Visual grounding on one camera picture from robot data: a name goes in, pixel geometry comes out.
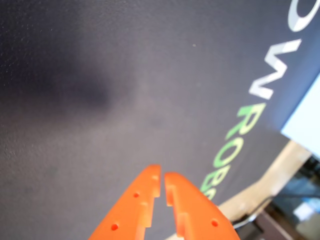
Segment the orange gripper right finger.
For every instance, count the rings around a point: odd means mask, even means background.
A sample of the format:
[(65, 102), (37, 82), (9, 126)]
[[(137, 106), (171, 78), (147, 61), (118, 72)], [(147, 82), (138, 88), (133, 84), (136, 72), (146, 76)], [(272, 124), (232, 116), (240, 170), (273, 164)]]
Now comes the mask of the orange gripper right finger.
[(167, 206), (173, 207), (176, 235), (185, 240), (238, 240), (231, 222), (200, 190), (177, 172), (164, 175)]

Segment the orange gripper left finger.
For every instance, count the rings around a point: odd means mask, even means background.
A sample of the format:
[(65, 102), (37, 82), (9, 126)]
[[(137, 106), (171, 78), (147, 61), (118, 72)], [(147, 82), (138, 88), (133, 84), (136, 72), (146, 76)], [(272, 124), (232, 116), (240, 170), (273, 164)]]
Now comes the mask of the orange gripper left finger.
[(161, 166), (146, 167), (100, 222), (90, 240), (143, 240), (161, 193)]

